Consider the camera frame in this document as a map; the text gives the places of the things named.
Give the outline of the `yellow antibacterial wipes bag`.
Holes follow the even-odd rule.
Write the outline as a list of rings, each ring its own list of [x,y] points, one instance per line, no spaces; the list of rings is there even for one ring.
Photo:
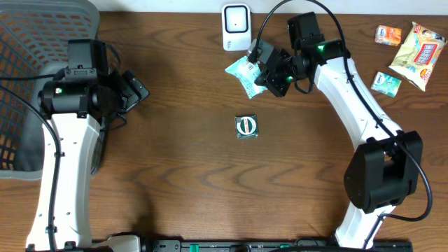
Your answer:
[[[413,22],[411,31],[388,67],[425,92],[438,57],[446,45],[445,37]]]

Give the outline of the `light teal wipes pack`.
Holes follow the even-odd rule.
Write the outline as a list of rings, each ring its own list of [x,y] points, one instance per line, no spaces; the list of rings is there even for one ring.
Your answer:
[[[256,78],[261,74],[260,68],[257,64],[250,63],[247,56],[228,66],[225,72],[239,80],[249,99],[267,90],[266,87],[255,84]]]

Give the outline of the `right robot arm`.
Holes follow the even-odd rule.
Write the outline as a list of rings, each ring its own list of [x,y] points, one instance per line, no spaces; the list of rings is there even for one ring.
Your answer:
[[[287,27],[292,55],[260,37],[251,43],[249,60],[263,65],[255,84],[283,97],[292,83],[308,79],[326,96],[355,150],[344,174],[350,204],[335,240],[371,249],[383,220],[417,189],[422,139],[386,115],[358,75],[344,38],[325,39],[315,13],[292,17]]]

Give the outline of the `dark green Zam-Buk box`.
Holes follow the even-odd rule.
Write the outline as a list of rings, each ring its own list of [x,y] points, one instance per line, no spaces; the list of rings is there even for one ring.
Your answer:
[[[258,137],[259,126],[255,114],[236,116],[234,121],[238,139],[252,139]]]

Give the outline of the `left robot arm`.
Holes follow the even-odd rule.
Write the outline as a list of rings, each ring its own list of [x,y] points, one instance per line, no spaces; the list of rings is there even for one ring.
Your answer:
[[[27,251],[145,249],[137,234],[114,234],[95,242],[90,229],[90,179],[101,135],[150,94],[132,71],[109,68],[109,48],[94,39],[70,40],[67,66],[38,93],[45,150]]]

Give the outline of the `green white tissue pack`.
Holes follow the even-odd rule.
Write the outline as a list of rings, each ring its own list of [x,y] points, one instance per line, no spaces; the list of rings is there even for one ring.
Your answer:
[[[372,82],[371,89],[394,98],[402,81],[386,73],[378,72]]]

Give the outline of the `orange tissue pack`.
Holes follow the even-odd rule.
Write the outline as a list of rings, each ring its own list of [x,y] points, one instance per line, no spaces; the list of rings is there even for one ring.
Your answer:
[[[402,38],[402,29],[379,25],[375,32],[374,42],[388,46],[399,46]]]

